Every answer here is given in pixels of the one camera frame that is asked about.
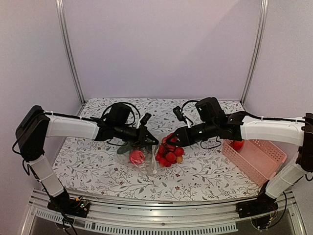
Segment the clear polka dot zip bag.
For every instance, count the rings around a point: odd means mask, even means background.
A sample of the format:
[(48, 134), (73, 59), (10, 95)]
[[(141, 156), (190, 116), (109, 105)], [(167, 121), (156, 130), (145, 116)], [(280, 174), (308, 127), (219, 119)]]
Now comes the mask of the clear polka dot zip bag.
[[(168, 135), (168, 133), (159, 133), (157, 134), (156, 138), (161, 141), (162, 137), (165, 137)], [(116, 161), (120, 164), (123, 164), (124, 166), (127, 166), (128, 168), (135, 170), (136, 172), (140, 172), (145, 175), (154, 176), (156, 175), (161, 167), (155, 160), (155, 154), (157, 152), (157, 145), (151, 145), (146, 147), (133, 147), (133, 150), (141, 150), (145, 155), (145, 161), (142, 164), (133, 164), (129, 160), (129, 155), (118, 155), (116, 157)]]

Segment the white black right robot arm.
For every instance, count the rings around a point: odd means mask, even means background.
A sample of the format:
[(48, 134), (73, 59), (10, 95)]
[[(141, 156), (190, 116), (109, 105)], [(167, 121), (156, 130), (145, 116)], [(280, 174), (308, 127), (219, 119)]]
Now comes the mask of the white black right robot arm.
[(223, 141), (222, 153), (260, 186), (255, 200), (239, 203), (237, 210), (256, 213), (277, 207), (276, 199), (313, 170), (313, 116), (257, 117), (245, 111), (225, 114), (218, 100), (196, 101), (200, 124), (193, 125), (181, 107), (174, 108), (178, 128), (168, 145), (187, 147), (211, 138)]

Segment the orange red fake mango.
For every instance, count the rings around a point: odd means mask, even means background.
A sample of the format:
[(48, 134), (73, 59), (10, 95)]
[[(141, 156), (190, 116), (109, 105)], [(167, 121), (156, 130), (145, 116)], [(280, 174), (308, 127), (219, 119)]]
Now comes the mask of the orange red fake mango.
[(235, 151), (240, 151), (243, 148), (244, 143), (245, 141), (234, 141), (231, 146)]

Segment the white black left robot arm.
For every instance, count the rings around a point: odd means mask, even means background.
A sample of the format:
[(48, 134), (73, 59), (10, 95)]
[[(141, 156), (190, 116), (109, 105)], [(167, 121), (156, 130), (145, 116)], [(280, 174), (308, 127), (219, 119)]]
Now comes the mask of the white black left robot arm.
[(107, 107), (101, 117), (82, 117), (45, 111), (33, 106), (15, 131), (12, 151), (20, 155), (29, 170), (42, 184), (47, 195), (61, 212), (69, 212), (73, 203), (69, 194), (45, 156), (45, 141), (49, 138), (79, 138), (92, 141), (120, 139), (132, 147), (158, 144), (146, 124), (151, 114), (141, 115), (131, 103), (117, 102)]

